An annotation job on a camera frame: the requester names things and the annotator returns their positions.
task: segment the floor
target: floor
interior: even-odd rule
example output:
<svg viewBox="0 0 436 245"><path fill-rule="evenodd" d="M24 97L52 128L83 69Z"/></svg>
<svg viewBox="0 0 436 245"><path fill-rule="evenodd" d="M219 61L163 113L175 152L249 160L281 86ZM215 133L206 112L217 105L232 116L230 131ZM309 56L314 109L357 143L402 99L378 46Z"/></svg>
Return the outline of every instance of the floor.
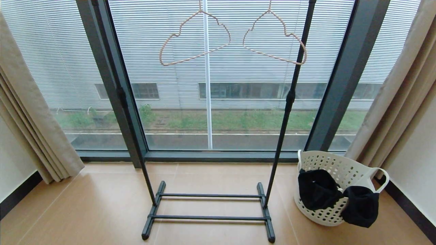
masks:
<svg viewBox="0 0 436 245"><path fill-rule="evenodd" d="M157 190L169 193L257 194L266 190L270 164L148 163ZM324 227L303 216L293 201L296 165L279 165L269 211L275 244L359 245L431 242L385 192L377 221L370 228L349 224ZM140 170L131 164L89 163L75 178L36 186L2 221L0 238L8 244L269 244L262 222L157 221L141 239L151 201ZM259 201L165 199L158 214L261 216Z"/></svg>

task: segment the white plastic basket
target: white plastic basket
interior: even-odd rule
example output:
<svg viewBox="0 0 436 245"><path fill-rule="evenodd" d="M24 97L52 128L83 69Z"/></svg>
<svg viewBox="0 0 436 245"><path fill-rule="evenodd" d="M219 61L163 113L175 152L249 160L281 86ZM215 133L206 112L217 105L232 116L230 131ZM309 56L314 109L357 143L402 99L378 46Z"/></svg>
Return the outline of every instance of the white plastic basket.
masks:
<svg viewBox="0 0 436 245"><path fill-rule="evenodd" d="M371 189L373 192L380 193L389 182L389 174L378 167L367 167L354 160L346 157L337 156L324 151L298 151L298 171L303 168L305 171L324 169L326 170L338 183L342 190L348 186L364 186ZM386 176L385 183L375 190L371 182L371 176L377 171L381 170ZM307 209L300 199L300 192L298 187L294 192L294 201L298 209L310 220L320 225L337 226L344 222L341 216L342 210L347 206L348 198L344 197L334 205L333 208L319 209L312 211Z"/></svg>

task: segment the baseboard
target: baseboard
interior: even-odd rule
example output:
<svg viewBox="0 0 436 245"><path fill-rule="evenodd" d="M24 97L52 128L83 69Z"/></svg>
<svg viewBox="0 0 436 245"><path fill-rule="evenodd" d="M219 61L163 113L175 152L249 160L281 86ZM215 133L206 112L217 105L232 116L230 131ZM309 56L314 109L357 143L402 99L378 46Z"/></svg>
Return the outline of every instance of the baseboard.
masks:
<svg viewBox="0 0 436 245"><path fill-rule="evenodd" d="M0 204L0 220L2 220L41 181L42 177L39 172L36 171L7 198L5 198Z"/></svg>
<svg viewBox="0 0 436 245"><path fill-rule="evenodd" d="M386 176L380 180L374 178L379 184L386 181ZM388 183L385 191L398 203L398 205L407 213L419 229L428 237L428 239L436 244L436 227L419 211L419 209L404 195L404 193L395 186L392 181Z"/></svg>

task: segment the pink wire hanger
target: pink wire hanger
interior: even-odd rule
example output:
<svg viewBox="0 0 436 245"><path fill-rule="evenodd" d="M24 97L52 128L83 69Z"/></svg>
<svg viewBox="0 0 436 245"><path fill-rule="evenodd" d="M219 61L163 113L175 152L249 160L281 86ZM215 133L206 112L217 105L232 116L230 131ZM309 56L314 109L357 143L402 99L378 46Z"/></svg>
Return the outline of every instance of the pink wire hanger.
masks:
<svg viewBox="0 0 436 245"><path fill-rule="evenodd" d="M299 38L297 35L295 35L294 33L289 33L289 34L288 34L288 33L286 32L286 24L285 24L285 22L282 20L282 18L280 18L280 16L278 16L276 13L274 13L274 12L271 10L271 2L272 2L272 0L269 0L269 7L268 7L268 10L265 11L262 15L260 15L260 16L259 16L259 17L258 17L258 18L253 22L253 26L252 26L251 28L249 28L249 29L247 30L247 32L245 33L245 35L244 35L244 39L242 40L242 46L243 46L244 48L250 50L250 51L253 51L253 52L258 53L258 54L263 54L263 55L266 55L266 56L271 57L271 58L274 58L274 59L278 59L278 60L281 60L281 61L286 61L286 62L289 62L289 63L294 63L294 64L296 64L296 65L302 65L302 64L304 64L304 63L306 62L306 60L307 60L307 50L306 50L306 47L304 46L303 42L300 40L300 38ZM245 45L245 37L247 36L247 34L248 34L249 32L251 32L251 31L254 29L254 26L256 25L256 22L257 22L258 20L260 20L260 18L262 18L262 17L263 17L264 15L266 15L267 13L271 13L272 15L274 15L274 17L276 17L276 18L277 18L277 19L282 23L282 25L283 25L283 31L284 31L286 37L294 36L294 37L295 37L295 38L300 42L300 45L303 47L303 50L304 50L304 59L303 59L303 61L302 61L301 63L296 62L296 61L292 61L292 60L287 60L287 59L284 59L284 58L280 58L280 57L277 57L277 56L274 56L274 55L266 54L266 53L263 53L263 52L260 52L260 51L257 51L257 50L254 50L254 49L251 49L251 48L249 48L249 47L247 47L247 46Z"/></svg>
<svg viewBox="0 0 436 245"><path fill-rule="evenodd" d="M193 57L191 57L191 58L187 58L187 59L179 60L179 61L174 61L174 62L171 62L171 63L164 63L164 62L162 61L162 52L164 51L165 46L168 44L168 42L169 42L173 37L179 37L179 36L182 34L182 27L183 27L183 25L186 24L190 19L194 18L197 14L206 14L206 15L208 15L208 16L214 18L214 19L216 20L216 22L217 22L217 25L224 27L224 29L226 30L226 32L227 32L227 34L228 34L228 43L225 44L225 45L222 45L221 47L218 47L218 48L216 48L216 49L212 49L212 50L209 50L209 51L204 52L204 53L202 53L202 54L199 54L199 55L193 56ZM203 56L203 55L205 55L205 54L212 53L212 52L214 52L214 51L217 51L218 49L222 49L222 48L224 48L225 46L229 45L231 41L232 41L232 38L231 38L231 36L230 36L230 32L228 31L227 27L226 27L223 23L220 23L220 22L218 21L218 18L217 18L217 17L215 17L215 16L213 16L213 15L207 13L207 12L204 12L203 9L201 8L201 0L198 0L198 11L195 12L193 15L191 15L189 18L187 18L185 21L183 21L183 22L180 24L180 27L179 27L179 33L172 33L172 34L170 35L170 37L167 38L167 40L163 43L162 47L160 48L160 52L159 52L159 60L160 60L160 63L161 63L163 66L167 66L167 65L175 65L175 64L178 64L178 63L182 63L182 62L185 62L185 61L189 61L189 60L192 60L192 59L198 58L198 57Z"/></svg>

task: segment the beige curtain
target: beige curtain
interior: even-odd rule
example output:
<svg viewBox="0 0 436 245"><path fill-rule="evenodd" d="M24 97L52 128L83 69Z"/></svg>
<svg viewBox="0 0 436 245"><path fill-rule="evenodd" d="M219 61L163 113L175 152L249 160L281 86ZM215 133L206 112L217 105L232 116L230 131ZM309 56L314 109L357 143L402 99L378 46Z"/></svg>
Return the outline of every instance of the beige curtain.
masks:
<svg viewBox="0 0 436 245"><path fill-rule="evenodd" d="M0 12L0 116L18 127L46 183L74 176L84 167L48 109Z"/></svg>
<svg viewBox="0 0 436 245"><path fill-rule="evenodd" d="M404 49L345 156L380 167L436 80L436 1L422 0Z"/></svg>

